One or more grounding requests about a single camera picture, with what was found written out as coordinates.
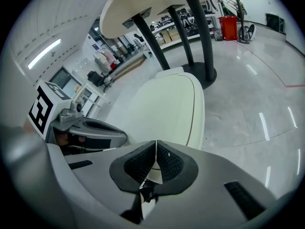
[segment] shelf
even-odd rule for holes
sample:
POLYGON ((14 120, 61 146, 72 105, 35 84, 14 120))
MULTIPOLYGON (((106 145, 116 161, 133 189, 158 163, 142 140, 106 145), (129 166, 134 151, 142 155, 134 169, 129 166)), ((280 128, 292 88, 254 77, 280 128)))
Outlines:
MULTIPOLYGON (((197 35, 194 35, 194 36, 188 36, 187 39, 194 39, 194 38, 197 38, 197 37, 200 37, 200 35, 197 34, 197 35)), ((163 45, 160 46, 160 48, 164 49, 164 48, 173 46, 173 45, 178 44, 178 43, 181 43, 181 39, 178 39, 178 40, 175 40, 173 42, 169 42, 169 43, 163 44, 163 45)))
MULTIPOLYGON (((206 14, 205 15, 206 17, 215 17, 215 14, 214 13, 211 13, 211 14, 206 14)), ((152 31, 152 33, 155 35, 155 34, 157 34, 157 33, 159 33, 160 31, 163 31, 163 30, 165 30, 165 29, 167 29, 167 28, 169 28, 169 27, 171 27, 171 26, 174 26, 175 25, 175 23, 174 22, 172 22, 172 23, 169 23, 169 24, 167 24, 167 25, 164 25, 164 26, 162 26, 162 27, 160 27, 160 28, 157 28, 157 29, 155 29, 154 31, 152 31)))

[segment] gray tile floor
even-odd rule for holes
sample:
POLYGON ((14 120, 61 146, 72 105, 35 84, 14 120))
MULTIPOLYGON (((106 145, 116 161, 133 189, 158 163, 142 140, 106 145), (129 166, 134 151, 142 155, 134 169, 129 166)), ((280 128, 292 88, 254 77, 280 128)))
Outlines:
MULTIPOLYGON (((280 197, 294 189, 305 164, 305 61, 283 41, 213 42, 215 83, 204 90, 203 150, 223 156, 280 197)), ((203 62, 199 41, 191 43, 203 62)), ((182 46, 165 52, 171 68, 185 63, 182 46)), ((116 81, 96 118, 118 128, 137 90, 160 65, 154 58, 116 81)))

